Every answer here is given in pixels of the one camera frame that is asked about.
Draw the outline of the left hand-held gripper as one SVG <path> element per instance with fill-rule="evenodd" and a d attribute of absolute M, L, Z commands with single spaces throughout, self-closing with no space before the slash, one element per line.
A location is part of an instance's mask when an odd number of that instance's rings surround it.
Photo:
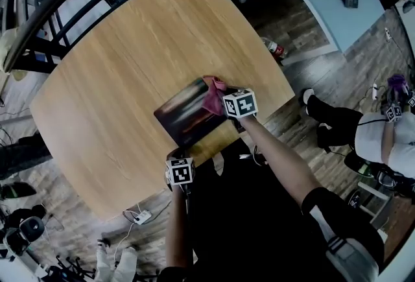
<path fill-rule="evenodd" d="M 191 184 L 195 177 L 195 164 L 193 158 L 169 157 L 165 162 L 165 178 L 167 187 L 172 191 L 174 186 L 184 193 L 191 192 Z"/>

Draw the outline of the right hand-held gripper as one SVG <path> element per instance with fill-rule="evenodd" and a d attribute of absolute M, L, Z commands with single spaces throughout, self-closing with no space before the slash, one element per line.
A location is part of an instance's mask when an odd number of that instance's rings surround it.
<path fill-rule="evenodd" d="M 237 132 L 244 132 L 240 119 L 258 113 L 254 92 L 249 88 L 227 88 L 222 97 L 225 116 L 230 119 Z"/>

